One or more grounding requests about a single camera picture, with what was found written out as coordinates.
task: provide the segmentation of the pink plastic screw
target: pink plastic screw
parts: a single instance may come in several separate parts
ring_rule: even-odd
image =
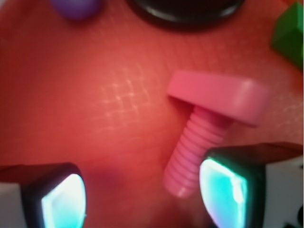
[[[256,127],[270,93],[251,79],[191,72],[175,73],[167,92],[195,105],[164,174],[167,191],[187,198],[199,188],[206,150],[222,142],[233,121]]]

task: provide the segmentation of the black round object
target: black round object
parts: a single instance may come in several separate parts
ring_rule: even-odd
[[[129,0],[151,16],[179,24],[202,24],[233,14],[245,0]]]

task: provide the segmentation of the toy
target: toy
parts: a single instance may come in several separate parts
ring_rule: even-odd
[[[198,25],[226,18],[245,0],[128,0],[141,16],[161,23]]]
[[[303,6],[299,2],[278,18],[271,44],[273,49],[303,69]]]
[[[303,227],[303,146],[213,148],[199,174],[203,202],[217,227]]]
[[[56,11],[66,19],[83,20],[95,15],[101,0],[50,0]]]
[[[205,151],[222,142],[233,121],[257,126],[269,91],[250,79],[177,72],[167,92],[195,105],[164,173],[165,188],[186,198],[199,187],[199,166]]]
[[[80,228],[85,193],[71,163],[0,166],[0,228]]]

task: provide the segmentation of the purple ball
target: purple ball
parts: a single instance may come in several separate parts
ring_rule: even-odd
[[[101,0],[50,0],[57,12],[66,19],[83,20],[96,14]]]

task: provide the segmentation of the white casing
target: white casing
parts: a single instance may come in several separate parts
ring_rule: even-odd
[[[297,221],[303,206],[303,156],[266,166],[264,228],[282,228]]]
[[[0,182],[0,228],[26,228],[20,195],[16,183]]]

